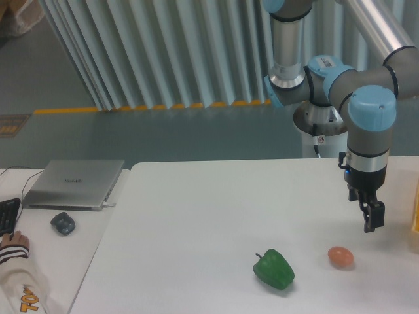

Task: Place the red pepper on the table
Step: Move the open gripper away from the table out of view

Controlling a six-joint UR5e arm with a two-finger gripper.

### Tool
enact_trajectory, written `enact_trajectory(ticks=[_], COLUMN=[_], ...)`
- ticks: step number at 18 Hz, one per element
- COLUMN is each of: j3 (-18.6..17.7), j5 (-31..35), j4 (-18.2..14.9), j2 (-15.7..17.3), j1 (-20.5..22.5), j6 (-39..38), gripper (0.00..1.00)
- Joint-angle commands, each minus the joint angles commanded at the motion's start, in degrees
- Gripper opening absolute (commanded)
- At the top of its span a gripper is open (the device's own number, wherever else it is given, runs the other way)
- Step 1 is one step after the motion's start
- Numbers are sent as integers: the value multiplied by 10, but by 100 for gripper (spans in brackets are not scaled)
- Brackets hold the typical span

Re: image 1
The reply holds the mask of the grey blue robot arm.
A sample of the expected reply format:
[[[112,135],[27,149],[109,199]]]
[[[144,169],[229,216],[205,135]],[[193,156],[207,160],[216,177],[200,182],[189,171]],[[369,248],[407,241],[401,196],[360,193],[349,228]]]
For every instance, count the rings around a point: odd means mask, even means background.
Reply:
[[[342,6],[380,60],[358,71],[328,55],[302,64],[304,20],[311,1],[264,1],[272,22],[274,63],[265,77],[273,105],[299,103],[294,123],[318,140],[347,135],[338,156],[350,201],[357,201],[364,231],[384,225],[385,206],[377,190],[384,184],[397,101],[418,95],[418,49],[383,1],[343,1]]]

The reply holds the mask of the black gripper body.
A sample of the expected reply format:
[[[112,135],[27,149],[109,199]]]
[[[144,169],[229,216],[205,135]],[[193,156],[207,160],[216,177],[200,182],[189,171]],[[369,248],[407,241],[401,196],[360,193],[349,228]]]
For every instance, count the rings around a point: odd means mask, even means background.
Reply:
[[[376,191],[384,184],[386,152],[377,156],[361,156],[355,152],[340,152],[338,166],[344,170],[349,200],[376,198]]]

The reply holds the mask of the person's hand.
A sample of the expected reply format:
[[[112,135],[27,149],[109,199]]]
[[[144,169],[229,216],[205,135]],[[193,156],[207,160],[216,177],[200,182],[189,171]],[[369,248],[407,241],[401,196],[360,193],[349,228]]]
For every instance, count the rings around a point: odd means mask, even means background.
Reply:
[[[22,234],[21,231],[17,231],[13,234],[5,233],[2,236],[1,248],[8,246],[21,246],[29,250],[30,240],[26,235]]]

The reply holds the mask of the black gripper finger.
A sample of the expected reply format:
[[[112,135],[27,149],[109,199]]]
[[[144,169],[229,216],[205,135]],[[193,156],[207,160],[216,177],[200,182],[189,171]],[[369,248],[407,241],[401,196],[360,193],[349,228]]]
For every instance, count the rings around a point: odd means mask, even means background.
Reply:
[[[369,216],[368,193],[362,190],[358,190],[357,197],[358,197],[359,207],[363,211],[363,214],[365,216]]]
[[[376,228],[383,227],[385,205],[381,201],[370,202],[364,206],[364,232],[373,232]]]

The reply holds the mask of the white striped sleeve forearm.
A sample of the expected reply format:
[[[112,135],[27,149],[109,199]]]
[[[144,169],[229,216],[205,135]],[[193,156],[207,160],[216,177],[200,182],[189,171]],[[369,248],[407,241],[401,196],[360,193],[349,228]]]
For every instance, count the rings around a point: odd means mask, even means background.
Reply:
[[[1,313],[50,313],[45,276],[23,245],[1,248]]]

